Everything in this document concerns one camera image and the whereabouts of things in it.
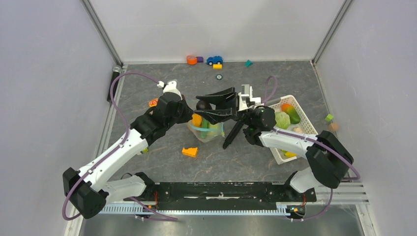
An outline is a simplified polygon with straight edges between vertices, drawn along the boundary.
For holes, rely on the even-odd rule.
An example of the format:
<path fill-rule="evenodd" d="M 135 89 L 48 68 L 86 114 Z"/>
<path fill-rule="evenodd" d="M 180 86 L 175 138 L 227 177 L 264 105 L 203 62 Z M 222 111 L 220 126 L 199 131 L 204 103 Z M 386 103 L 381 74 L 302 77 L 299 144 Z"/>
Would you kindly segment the dark purple eggplant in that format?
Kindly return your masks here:
<path fill-rule="evenodd" d="M 213 110 L 211 104 L 204 100 L 199 100 L 196 104 L 196 111 L 200 110 Z"/>

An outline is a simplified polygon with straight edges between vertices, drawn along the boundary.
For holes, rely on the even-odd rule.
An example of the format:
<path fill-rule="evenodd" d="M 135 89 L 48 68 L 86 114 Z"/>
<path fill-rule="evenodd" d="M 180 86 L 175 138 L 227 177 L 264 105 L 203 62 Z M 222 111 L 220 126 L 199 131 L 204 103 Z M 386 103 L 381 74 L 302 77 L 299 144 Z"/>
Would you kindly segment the green cucumber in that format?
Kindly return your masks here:
<path fill-rule="evenodd" d="M 202 139 L 205 139 L 207 137 L 207 129 L 209 128 L 209 122 L 206 119 L 203 119 L 202 125 L 201 125 L 201 131 L 200 136 Z"/>

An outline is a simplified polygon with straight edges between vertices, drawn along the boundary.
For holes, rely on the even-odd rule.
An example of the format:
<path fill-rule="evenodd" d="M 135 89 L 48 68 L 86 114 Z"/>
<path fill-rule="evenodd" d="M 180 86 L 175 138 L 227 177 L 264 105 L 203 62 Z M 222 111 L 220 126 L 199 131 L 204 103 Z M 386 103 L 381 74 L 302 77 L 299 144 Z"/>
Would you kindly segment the yellow bell pepper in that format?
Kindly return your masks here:
<path fill-rule="evenodd" d="M 203 118 L 200 115 L 198 115 L 198 114 L 193 114 L 191 121 L 192 121 L 192 125 L 194 127 L 201 128 L 201 125 L 202 125 L 202 122 L 203 122 Z"/>

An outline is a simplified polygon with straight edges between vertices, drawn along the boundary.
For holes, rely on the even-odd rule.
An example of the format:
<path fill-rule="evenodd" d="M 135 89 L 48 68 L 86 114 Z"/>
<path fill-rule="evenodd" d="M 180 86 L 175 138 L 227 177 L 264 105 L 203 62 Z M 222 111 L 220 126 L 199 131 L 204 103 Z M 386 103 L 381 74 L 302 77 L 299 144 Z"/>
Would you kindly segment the clear zip top bag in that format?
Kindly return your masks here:
<path fill-rule="evenodd" d="M 192 121 L 187 124 L 189 130 L 202 143 L 210 142 L 216 138 L 224 138 L 224 123 L 211 124 L 208 122 L 208 127 L 196 127 Z"/>

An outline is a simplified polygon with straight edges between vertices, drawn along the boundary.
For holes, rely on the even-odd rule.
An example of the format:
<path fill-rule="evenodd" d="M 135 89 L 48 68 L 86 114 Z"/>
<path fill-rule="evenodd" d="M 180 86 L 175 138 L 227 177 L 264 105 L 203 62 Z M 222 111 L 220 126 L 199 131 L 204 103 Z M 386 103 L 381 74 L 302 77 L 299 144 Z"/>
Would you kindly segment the green cabbage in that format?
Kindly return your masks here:
<path fill-rule="evenodd" d="M 276 112 L 275 122 L 275 126 L 280 129 L 287 129 L 291 125 L 290 116 L 285 112 Z"/>

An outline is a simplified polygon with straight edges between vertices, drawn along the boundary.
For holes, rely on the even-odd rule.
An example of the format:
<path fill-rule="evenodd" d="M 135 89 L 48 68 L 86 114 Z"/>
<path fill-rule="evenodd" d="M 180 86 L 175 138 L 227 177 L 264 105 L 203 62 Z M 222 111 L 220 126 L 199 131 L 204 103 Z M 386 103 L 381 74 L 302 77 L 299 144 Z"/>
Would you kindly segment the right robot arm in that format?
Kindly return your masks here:
<path fill-rule="evenodd" d="M 241 92 L 231 87 L 196 98 L 215 106 L 195 111 L 211 124 L 232 119 L 236 122 L 233 131 L 247 126 L 243 132 L 251 145 L 283 149 L 308 161 L 309 166 L 292 174 L 284 187 L 284 195 L 291 201 L 320 185 L 338 188 L 348 170 L 353 168 L 353 157 L 332 133 L 300 134 L 277 127 L 274 109 L 264 105 L 261 98 L 253 97 L 248 84 L 242 85 Z"/>

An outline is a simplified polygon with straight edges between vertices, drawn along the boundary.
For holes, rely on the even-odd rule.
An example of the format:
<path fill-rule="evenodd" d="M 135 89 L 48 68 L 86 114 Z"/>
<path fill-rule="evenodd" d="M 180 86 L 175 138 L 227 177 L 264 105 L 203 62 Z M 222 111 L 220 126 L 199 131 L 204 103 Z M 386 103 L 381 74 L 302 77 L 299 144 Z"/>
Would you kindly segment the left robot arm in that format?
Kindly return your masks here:
<path fill-rule="evenodd" d="M 105 205 L 129 197 L 149 200 L 154 196 L 154 186 L 138 175 L 109 181 L 109 178 L 135 155 L 165 136 L 174 125 L 191 120 L 193 110 L 189 108 L 183 95 L 166 92 L 158 99 L 155 107 L 149 108 L 137 117 L 118 142 L 79 170 L 68 168 L 63 173 L 66 195 L 62 216 L 68 217 L 68 203 L 78 210 L 85 219 L 97 215 Z"/>

